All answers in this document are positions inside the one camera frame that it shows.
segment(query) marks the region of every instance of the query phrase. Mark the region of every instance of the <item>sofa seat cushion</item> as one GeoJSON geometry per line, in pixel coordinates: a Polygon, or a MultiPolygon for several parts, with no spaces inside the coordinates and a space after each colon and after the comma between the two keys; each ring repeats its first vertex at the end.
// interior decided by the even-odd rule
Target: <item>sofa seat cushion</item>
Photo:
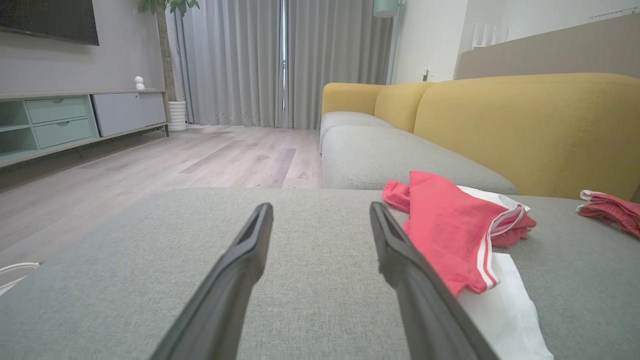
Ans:
{"type": "MultiPolygon", "coordinates": [[[[579,200],[513,196],[538,225],[505,250],[556,359],[640,353],[640,241],[575,213],[579,200]]],[[[266,268],[238,359],[408,359],[395,292],[378,272],[380,191],[204,188],[153,195],[48,259],[0,297],[3,359],[149,358],[262,202],[266,268]]],[[[408,215],[391,209],[403,224],[408,215]]]]}
{"type": "Polygon", "coordinates": [[[322,152],[322,142],[329,129],[338,125],[358,125],[394,128],[388,122],[373,115],[357,113],[353,111],[333,111],[324,114],[320,122],[320,152],[322,152]]]}
{"type": "Polygon", "coordinates": [[[400,129],[340,126],[324,137],[325,188],[382,190],[389,180],[408,184],[412,170],[438,174],[457,185],[517,193],[494,171],[400,129]]]}

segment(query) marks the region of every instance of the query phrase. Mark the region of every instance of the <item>green leaves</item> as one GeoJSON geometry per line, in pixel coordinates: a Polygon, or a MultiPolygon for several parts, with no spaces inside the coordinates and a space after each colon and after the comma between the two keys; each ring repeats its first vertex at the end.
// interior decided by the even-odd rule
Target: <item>green leaves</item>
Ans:
{"type": "Polygon", "coordinates": [[[171,13],[178,9],[182,16],[187,12],[187,7],[193,8],[195,6],[198,9],[200,8],[198,0],[138,0],[138,11],[141,13],[147,11],[156,13],[158,6],[162,8],[168,6],[171,9],[171,13]]]}
{"type": "Polygon", "coordinates": [[[182,16],[187,12],[187,6],[189,8],[197,7],[200,8],[200,4],[198,4],[197,0],[167,0],[169,6],[171,7],[171,12],[175,12],[175,9],[180,10],[182,16]]]}

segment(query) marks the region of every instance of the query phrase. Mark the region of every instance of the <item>red and white garment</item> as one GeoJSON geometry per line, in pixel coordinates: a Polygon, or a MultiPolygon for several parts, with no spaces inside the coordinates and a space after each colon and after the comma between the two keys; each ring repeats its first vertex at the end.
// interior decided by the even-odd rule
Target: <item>red and white garment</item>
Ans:
{"type": "Polygon", "coordinates": [[[409,213],[404,231],[451,293],[482,293],[500,283],[492,246],[510,247],[536,222],[527,206],[496,193],[456,186],[442,176],[410,172],[410,185],[389,181],[383,199],[409,213]]]}
{"type": "Polygon", "coordinates": [[[580,197],[588,202],[578,206],[578,214],[602,220],[640,239],[640,204],[591,190],[581,191],[580,197]]]}

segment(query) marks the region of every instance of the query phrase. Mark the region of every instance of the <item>wooden floor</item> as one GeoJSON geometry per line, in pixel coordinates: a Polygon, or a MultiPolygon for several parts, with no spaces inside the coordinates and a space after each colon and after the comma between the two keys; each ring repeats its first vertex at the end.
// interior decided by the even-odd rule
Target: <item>wooden floor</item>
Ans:
{"type": "Polygon", "coordinates": [[[0,268],[45,261],[153,193],[322,187],[318,130],[191,126],[68,152],[0,175],[0,268]]]}

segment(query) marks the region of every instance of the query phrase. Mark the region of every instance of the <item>white figurine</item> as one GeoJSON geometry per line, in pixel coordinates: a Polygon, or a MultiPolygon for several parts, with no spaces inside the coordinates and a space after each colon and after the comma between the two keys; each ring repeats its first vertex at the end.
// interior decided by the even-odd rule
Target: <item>white figurine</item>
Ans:
{"type": "Polygon", "coordinates": [[[145,89],[145,80],[140,77],[140,76],[136,76],[136,78],[134,79],[136,81],[136,90],[144,90],[145,89]]]}

